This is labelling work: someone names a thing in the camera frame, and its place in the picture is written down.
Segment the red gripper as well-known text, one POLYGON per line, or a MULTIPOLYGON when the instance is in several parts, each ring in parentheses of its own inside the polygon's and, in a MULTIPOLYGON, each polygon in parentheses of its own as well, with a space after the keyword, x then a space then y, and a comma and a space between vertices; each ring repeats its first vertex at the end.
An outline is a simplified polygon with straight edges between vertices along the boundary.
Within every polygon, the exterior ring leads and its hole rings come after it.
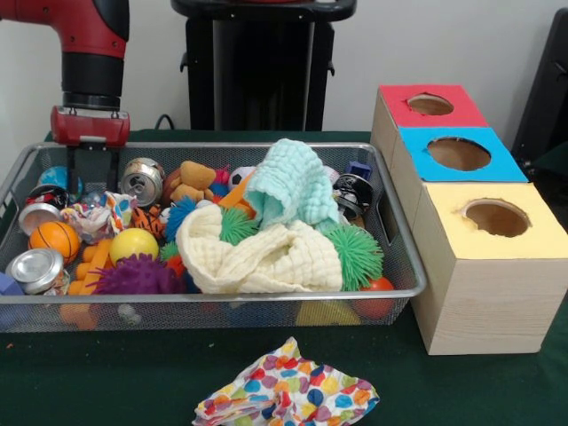
POLYGON ((130 116, 124 111, 93 110, 54 106, 51 110, 51 133, 54 140, 67 148, 67 191, 80 194, 76 152, 83 143, 101 143, 111 147, 106 189, 118 191, 120 151, 130 134, 130 116))

